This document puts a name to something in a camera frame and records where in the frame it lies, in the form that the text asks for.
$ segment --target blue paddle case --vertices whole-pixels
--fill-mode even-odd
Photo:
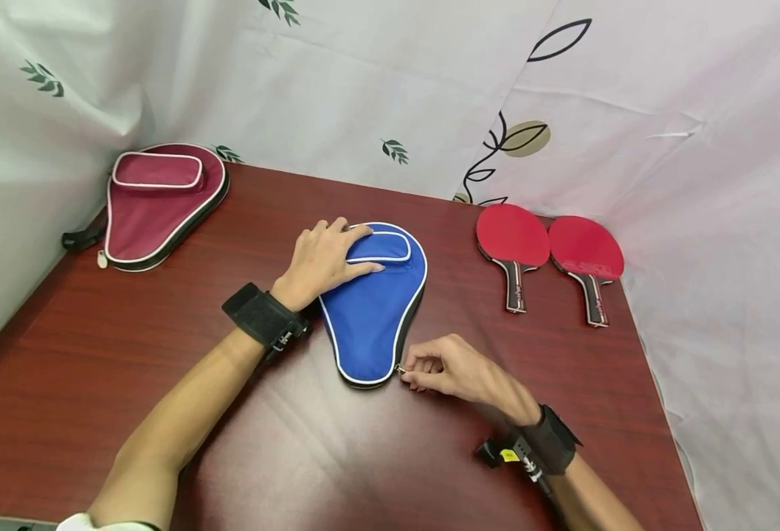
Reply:
[[[388,381],[401,362],[428,276],[422,246],[408,231],[390,223],[366,224],[373,233],[351,246],[347,261],[377,262],[384,270],[319,297],[339,374],[360,388]]]

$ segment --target green leaf pattern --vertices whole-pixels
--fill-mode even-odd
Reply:
[[[381,146],[381,150],[384,151],[384,155],[389,156],[393,161],[399,164],[405,164],[407,166],[407,150],[401,145],[398,140],[381,140],[384,145]]]
[[[27,80],[31,80],[33,83],[41,84],[38,88],[39,91],[48,91],[53,93],[53,97],[65,97],[65,88],[62,87],[62,83],[55,78],[54,74],[50,72],[47,67],[41,65],[41,63],[32,63],[29,60],[26,66],[21,67],[23,72],[30,74]]]
[[[283,11],[283,19],[286,21],[289,27],[292,27],[292,24],[295,24],[295,26],[301,26],[298,18],[295,17],[298,15],[298,11],[295,10],[295,7],[290,5],[291,1],[295,0],[260,0],[260,5],[265,7],[267,10],[274,11],[278,18],[281,18],[281,11]]]
[[[216,155],[221,157],[222,161],[244,164],[244,162],[242,162],[242,158],[235,154],[235,152],[226,145],[214,145],[213,149],[215,150]]]

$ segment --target yellow label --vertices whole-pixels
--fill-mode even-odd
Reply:
[[[502,459],[504,459],[506,463],[518,462],[518,460],[520,460],[520,458],[517,457],[517,454],[515,454],[514,451],[509,451],[509,449],[503,449],[500,453],[502,454]]]

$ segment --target paddle handle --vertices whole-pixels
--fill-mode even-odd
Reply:
[[[526,268],[523,264],[509,262],[507,260],[496,260],[505,269],[505,275],[508,278],[508,296],[505,301],[505,309],[511,313],[525,313],[525,297],[522,295],[522,274]]]
[[[587,324],[596,327],[608,325],[608,313],[602,305],[602,290],[600,281],[592,274],[569,273],[572,278],[579,281],[584,290],[584,306],[587,309]]]

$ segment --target ping pong paddle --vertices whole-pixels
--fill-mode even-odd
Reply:
[[[505,269],[508,276],[506,309],[511,313],[525,313],[522,274],[539,268],[548,260],[550,246],[546,228],[525,208],[491,205],[478,216],[475,238],[481,254]]]
[[[623,252],[601,224],[578,216],[562,216],[550,226],[552,261],[581,284],[587,324],[607,326],[600,286],[623,274]]]

